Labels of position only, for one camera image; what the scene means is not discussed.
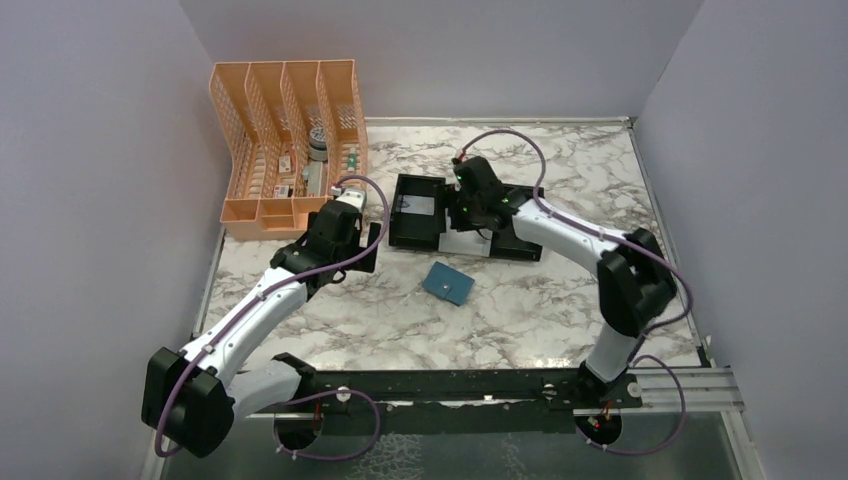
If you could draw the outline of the blue card holder wallet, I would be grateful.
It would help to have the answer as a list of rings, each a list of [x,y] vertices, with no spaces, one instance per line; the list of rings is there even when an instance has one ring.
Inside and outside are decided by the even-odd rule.
[[[466,303],[475,280],[442,262],[435,262],[424,280],[423,289],[455,306]]]

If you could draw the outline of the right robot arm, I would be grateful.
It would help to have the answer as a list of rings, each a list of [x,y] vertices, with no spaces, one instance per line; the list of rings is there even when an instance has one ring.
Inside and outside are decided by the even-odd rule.
[[[593,274],[605,324],[573,388],[585,404],[612,399],[648,324],[677,295],[677,284],[656,237],[644,228],[605,233],[555,209],[520,187],[507,187],[480,157],[455,159],[457,186],[449,214],[457,231],[511,233],[582,266]]]

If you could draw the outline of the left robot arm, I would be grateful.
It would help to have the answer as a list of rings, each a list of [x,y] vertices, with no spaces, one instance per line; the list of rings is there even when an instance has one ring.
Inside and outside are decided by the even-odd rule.
[[[272,364],[273,380],[263,387],[236,376],[271,331],[322,287],[350,271],[374,271],[382,226],[371,223],[367,245],[360,244],[365,202],[364,191],[348,188],[310,213],[306,231],[275,253],[223,320],[181,350],[162,347],[151,356],[141,420],[157,439],[169,438],[178,450],[203,458],[223,443],[236,418],[259,410],[262,396],[276,393],[294,411],[310,405],[313,382],[285,362]]]

